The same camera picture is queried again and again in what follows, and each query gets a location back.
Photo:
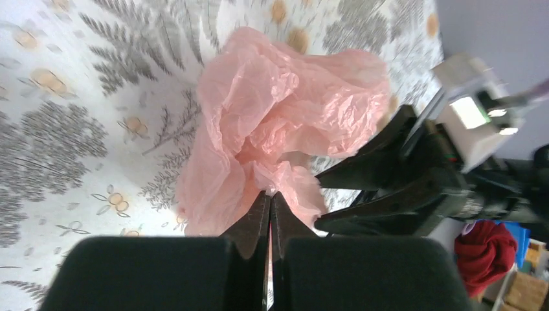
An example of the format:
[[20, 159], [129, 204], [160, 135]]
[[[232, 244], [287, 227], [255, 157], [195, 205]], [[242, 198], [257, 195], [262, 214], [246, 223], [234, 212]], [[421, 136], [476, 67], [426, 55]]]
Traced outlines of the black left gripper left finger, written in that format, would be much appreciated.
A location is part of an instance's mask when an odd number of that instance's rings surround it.
[[227, 310], [267, 310], [271, 197], [259, 192], [221, 236], [231, 242]]

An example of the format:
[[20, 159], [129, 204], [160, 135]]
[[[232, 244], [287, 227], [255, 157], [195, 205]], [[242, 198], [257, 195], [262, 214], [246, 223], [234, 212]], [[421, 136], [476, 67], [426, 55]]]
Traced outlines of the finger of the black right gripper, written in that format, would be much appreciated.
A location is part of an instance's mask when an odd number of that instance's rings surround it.
[[416, 119], [411, 105], [400, 106], [393, 119], [357, 154], [317, 174], [320, 186], [352, 190], [382, 188]]
[[463, 205], [463, 175], [431, 168], [390, 194], [317, 218], [315, 228], [336, 235], [428, 236]]

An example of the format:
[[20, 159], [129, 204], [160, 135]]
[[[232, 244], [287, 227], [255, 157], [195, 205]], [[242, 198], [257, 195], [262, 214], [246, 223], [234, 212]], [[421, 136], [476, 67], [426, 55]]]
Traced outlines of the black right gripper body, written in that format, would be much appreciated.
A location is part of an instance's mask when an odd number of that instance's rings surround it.
[[548, 147], [533, 159], [489, 157], [468, 173], [445, 128], [431, 121], [403, 143], [402, 174], [413, 184], [401, 234], [426, 236], [444, 218], [517, 222], [548, 240]]

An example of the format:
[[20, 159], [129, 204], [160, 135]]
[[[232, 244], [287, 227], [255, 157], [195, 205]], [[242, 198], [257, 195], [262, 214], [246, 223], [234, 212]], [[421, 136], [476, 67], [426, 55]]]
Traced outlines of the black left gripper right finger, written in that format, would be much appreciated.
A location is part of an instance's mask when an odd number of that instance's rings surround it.
[[286, 246], [293, 238], [316, 238], [318, 235], [299, 220], [291, 211], [281, 192], [271, 198], [271, 245], [273, 305], [271, 310], [287, 310], [286, 293], [289, 281], [284, 276], [284, 257]]

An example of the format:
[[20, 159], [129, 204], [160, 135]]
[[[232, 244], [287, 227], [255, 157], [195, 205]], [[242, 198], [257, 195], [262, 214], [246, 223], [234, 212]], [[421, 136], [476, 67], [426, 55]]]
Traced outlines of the pink plastic trash bag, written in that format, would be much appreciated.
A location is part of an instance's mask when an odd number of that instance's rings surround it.
[[380, 57], [305, 55], [250, 27], [235, 30], [197, 86], [202, 116], [176, 194], [188, 236], [216, 236], [258, 193], [280, 192], [306, 226], [327, 210], [313, 156], [354, 156], [389, 106]]

